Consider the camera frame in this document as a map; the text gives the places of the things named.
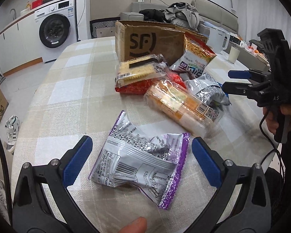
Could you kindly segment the left hand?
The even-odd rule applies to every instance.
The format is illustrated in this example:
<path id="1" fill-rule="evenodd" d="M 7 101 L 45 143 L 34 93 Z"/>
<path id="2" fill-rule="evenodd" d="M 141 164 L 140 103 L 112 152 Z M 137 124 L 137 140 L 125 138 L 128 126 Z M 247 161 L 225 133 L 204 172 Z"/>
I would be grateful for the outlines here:
<path id="1" fill-rule="evenodd" d="M 130 224 L 121 228 L 118 233 L 145 233 L 147 230 L 147 220 L 145 217 L 138 217 Z"/>

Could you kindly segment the right hand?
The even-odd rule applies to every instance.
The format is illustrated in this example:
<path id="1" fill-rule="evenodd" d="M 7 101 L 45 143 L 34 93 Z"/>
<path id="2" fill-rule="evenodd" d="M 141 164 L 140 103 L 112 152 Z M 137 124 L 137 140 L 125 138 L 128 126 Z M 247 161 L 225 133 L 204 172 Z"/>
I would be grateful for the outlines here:
<path id="1" fill-rule="evenodd" d="M 288 115 L 291 116 L 291 105 L 281 105 L 280 106 L 280 110 L 281 113 L 284 115 Z M 266 116 L 266 123 L 267 123 L 267 128 L 269 129 L 269 131 L 275 135 L 276 134 L 276 130 L 279 127 L 278 122 L 276 121 L 276 118 L 274 117 L 273 112 L 269 111 L 268 115 Z M 289 124 L 289 131 L 291 131 L 291 120 L 290 120 L 290 124 Z"/>

